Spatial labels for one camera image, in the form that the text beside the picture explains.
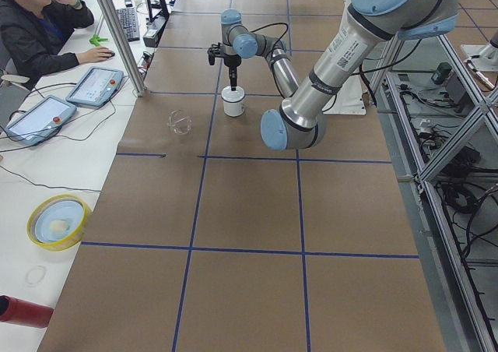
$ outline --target tablet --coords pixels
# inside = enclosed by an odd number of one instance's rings
[[[74,104],[49,95],[7,125],[5,132],[10,139],[33,146],[54,135],[75,112]]]
[[[93,66],[71,90],[66,100],[86,107],[102,107],[116,92],[123,75],[121,70]]]

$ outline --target clear plastic cup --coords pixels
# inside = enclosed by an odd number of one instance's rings
[[[172,132],[179,136],[184,136],[191,131],[192,120],[190,116],[185,114],[181,109],[172,111],[168,118],[168,126]]]

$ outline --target label sticker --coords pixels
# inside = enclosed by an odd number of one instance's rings
[[[345,51],[339,53],[340,56],[338,57],[336,65],[345,72],[348,72],[367,48],[368,46],[366,44],[353,40]]]
[[[335,52],[342,44],[342,42],[345,40],[345,38],[348,36],[348,30],[343,27],[338,34],[335,36],[334,40],[330,43],[330,51]]]

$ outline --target black jacket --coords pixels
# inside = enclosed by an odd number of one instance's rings
[[[43,9],[58,25],[64,35],[64,42],[75,28],[93,24],[93,14],[84,2],[82,4],[83,8],[76,10],[52,0]],[[79,64],[72,52],[57,55],[58,50],[52,49],[47,31],[36,16],[12,0],[0,0],[0,34],[18,74],[30,77],[30,81],[25,84],[28,88],[32,88],[41,76]]]

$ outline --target cup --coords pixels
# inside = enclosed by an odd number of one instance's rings
[[[48,326],[53,308],[6,295],[0,296],[0,322],[43,329]]]
[[[237,117],[244,113],[245,92],[242,87],[237,86],[233,91],[230,86],[227,86],[221,91],[221,97],[225,114],[230,117]]]
[[[179,136],[188,134],[192,127],[192,120],[181,109],[172,111],[168,118],[168,126],[172,132]]]

